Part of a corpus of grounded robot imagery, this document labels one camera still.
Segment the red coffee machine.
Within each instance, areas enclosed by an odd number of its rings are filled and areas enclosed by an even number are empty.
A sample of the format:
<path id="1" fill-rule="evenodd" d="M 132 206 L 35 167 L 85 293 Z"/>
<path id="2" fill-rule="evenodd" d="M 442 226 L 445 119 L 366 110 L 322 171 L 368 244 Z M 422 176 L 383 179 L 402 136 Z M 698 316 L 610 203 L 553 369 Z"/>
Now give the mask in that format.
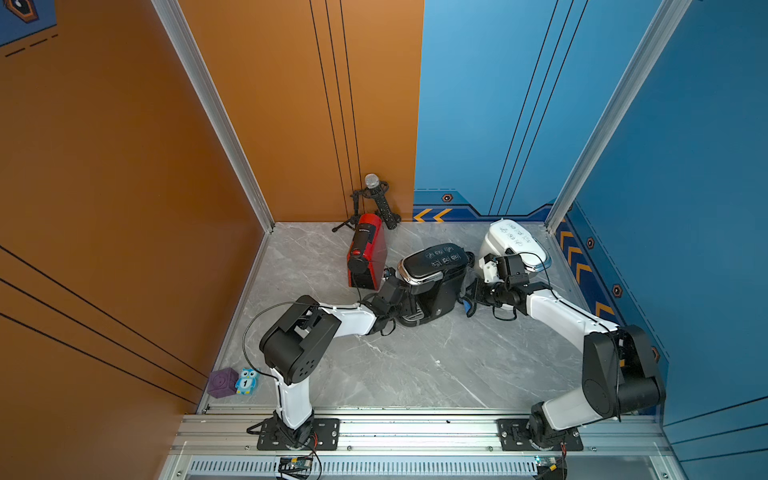
<path id="1" fill-rule="evenodd" d="M 355 229 L 347 254 L 349 286 L 377 291 L 387 257 L 386 226 L 376 214 L 364 214 Z"/>

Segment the black coffee machine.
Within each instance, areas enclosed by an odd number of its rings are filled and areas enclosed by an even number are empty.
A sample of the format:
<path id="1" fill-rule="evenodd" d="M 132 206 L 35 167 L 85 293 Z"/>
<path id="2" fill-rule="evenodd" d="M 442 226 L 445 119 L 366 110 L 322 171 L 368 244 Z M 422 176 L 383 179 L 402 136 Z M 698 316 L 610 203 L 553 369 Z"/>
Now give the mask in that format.
<path id="1" fill-rule="evenodd" d="M 404 257 L 397 266 L 398 278 L 406 285 L 399 323 L 417 327 L 451 312 L 474 260 L 471 251 L 454 243 L 441 243 Z"/>

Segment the grey wiping cloth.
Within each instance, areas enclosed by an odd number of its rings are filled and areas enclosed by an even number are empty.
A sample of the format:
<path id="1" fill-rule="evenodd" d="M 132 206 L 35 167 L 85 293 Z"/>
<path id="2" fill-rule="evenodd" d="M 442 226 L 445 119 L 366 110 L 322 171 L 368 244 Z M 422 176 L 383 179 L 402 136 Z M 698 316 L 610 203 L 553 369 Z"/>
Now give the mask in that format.
<path id="1" fill-rule="evenodd" d="M 474 298 L 468 295 L 464 295 L 460 298 L 460 303 L 464 308 L 467 318 L 471 318 L 475 315 L 477 311 L 477 303 Z"/>

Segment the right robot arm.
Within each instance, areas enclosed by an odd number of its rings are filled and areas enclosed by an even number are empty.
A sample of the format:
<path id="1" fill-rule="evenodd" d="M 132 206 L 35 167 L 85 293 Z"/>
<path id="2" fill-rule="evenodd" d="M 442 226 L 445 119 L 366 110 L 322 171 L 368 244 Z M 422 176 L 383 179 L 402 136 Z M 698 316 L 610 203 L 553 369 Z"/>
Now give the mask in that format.
<path id="1" fill-rule="evenodd" d="M 636 325 L 601 319 L 536 282 L 508 287 L 476 280 L 459 297 L 467 316 L 477 307 L 522 314 L 568 340 L 582 354 L 580 385 L 531 408 L 526 425 L 533 447 L 555 448 L 579 426 L 664 403 L 666 388 L 651 341 Z"/>

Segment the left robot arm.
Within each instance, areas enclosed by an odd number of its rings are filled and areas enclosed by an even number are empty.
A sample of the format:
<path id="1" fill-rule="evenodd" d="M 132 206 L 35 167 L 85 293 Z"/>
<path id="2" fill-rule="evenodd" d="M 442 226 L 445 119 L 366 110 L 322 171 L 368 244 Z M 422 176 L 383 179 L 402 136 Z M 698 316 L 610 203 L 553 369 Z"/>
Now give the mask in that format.
<path id="1" fill-rule="evenodd" d="M 423 309 L 406 282 L 396 275 L 354 304 L 322 303 L 309 295 L 292 302 L 262 336 L 259 349 L 277 384 L 278 407 L 270 427 L 291 449 L 314 445 L 310 376 L 333 340 L 383 334 L 389 323 L 423 318 Z"/>

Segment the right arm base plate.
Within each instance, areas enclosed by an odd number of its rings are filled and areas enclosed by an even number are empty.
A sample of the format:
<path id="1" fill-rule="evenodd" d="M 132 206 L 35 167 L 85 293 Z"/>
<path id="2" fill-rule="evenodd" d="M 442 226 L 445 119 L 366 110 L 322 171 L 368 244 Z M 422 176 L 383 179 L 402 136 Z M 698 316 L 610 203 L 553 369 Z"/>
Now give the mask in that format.
<path id="1" fill-rule="evenodd" d="M 581 452 L 584 445 L 577 428 L 553 430 L 536 418 L 501 418 L 496 421 L 497 434 L 504 451 Z"/>

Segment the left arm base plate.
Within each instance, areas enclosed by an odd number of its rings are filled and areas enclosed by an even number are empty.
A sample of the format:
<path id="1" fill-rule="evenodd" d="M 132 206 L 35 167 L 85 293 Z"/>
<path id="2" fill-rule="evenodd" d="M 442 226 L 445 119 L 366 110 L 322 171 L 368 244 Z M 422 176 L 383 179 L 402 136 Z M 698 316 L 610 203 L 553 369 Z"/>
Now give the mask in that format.
<path id="1" fill-rule="evenodd" d="M 289 428 L 278 416 L 253 425 L 247 432 L 258 436 L 259 451 L 315 450 L 338 448 L 341 421 L 338 418 L 311 416 L 297 429 Z"/>

